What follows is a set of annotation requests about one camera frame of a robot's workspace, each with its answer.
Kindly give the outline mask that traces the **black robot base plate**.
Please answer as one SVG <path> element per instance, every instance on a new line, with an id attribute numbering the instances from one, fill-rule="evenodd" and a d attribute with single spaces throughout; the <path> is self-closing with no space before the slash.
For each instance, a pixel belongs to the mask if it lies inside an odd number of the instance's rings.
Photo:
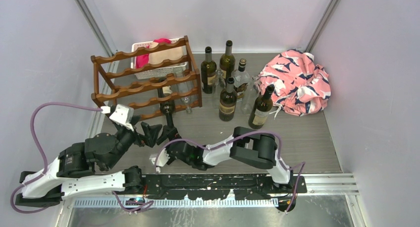
<path id="1" fill-rule="evenodd" d="M 154 200 L 268 200 L 286 194 L 306 193 L 303 177 L 294 176 L 288 184 L 277 184 L 268 174 L 146 174 L 121 194 L 139 194 Z"/>

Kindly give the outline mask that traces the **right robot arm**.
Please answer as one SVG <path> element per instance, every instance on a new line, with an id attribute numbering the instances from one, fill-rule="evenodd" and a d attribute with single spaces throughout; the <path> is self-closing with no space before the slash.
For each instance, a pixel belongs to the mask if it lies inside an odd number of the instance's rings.
<path id="1" fill-rule="evenodd" d="M 175 160 L 194 169 L 206 171 L 230 159 L 266 170 L 276 189 L 286 193 L 294 186 L 293 172 L 281 158 L 281 138 L 271 131 L 238 126 L 232 135 L 215 144 L 200 145 L 192 140 L 175 138 L 149 159 L 156 172 Z"/>

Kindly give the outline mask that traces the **dark bottle white label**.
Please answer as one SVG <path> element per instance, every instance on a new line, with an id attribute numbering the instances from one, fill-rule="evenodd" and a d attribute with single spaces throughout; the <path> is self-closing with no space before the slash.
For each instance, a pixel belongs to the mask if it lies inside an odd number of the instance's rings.
<path id="1" fill-rule="evenodd" d="M 162 88 L 158 88 L 157 92 L 159 98 L 165 98 L 171 96 L 172 88 L 171 86 L 164 86 Z M 166 117 L 167 126 L 174 127 L 172 114 L 175 111 L 175 102 L 173 100 L 160 102 L 159 109 Z"/>

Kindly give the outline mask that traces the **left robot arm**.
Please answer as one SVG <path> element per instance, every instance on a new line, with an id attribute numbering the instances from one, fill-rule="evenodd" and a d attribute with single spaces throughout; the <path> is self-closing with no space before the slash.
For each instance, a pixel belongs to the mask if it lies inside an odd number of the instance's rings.
<path id="1" fill-rule="evenodd" d="M 54 159 L 46 170 L 23 171 L 21 193 L 12 197 L 16 206 L 47 208 L 82 194 L 116 192 L 138 194 L 144 190 L 142 171 L 132 166 L 107 174 L 132 145 L 153 147 L 162 125 L 141 123 L 143 133 L 121 125 L 115 134 L 100 133 L 84 142 L 74 143 Z"/>

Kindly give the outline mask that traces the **dark bottle cream label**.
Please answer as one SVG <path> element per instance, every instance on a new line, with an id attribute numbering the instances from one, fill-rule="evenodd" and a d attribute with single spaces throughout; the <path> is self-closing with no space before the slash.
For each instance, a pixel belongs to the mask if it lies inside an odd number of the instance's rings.
<path id="1" fill-rule="evenodd" d="M 260 129 L 265 124 L 268 115 L 273 107 L 273 101 L 271 99 L 272 93 L 275 90 L 275 86 L 270 84 L 266 87 L 265 92 L 259 95 L 255 102 L 248 120 L 248 125 L 252 129 Z"/>

